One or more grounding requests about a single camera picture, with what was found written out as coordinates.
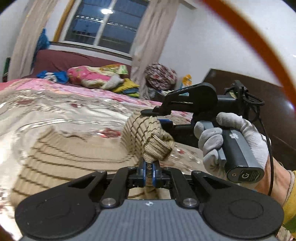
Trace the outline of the right forearm yellow sleeve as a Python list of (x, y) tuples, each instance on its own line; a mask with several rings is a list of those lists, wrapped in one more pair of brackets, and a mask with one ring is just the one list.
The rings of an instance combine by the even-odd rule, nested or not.
[[(271, 169), (269, 154), (255, 155), (259, 164), (264, 168), (265, 175), (255, 189), (268, 194)], [(271, 197), (275, 199), (284, 210), (283, 227), (295, 236), (295, 171), (285, 169), (278, 161), (273, 161), (274, 180)]]

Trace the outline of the right gloved hand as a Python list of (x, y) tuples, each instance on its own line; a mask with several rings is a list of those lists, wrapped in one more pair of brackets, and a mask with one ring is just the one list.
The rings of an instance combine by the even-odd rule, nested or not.
[(217, 127), (209, 121), (199, 121), (194, 127), (206, 171), (255, 189), (265, 175), (255, 155), (269, 154), (266, 137), (250, 121), (234, 113), (219, 113), (216, 121)]

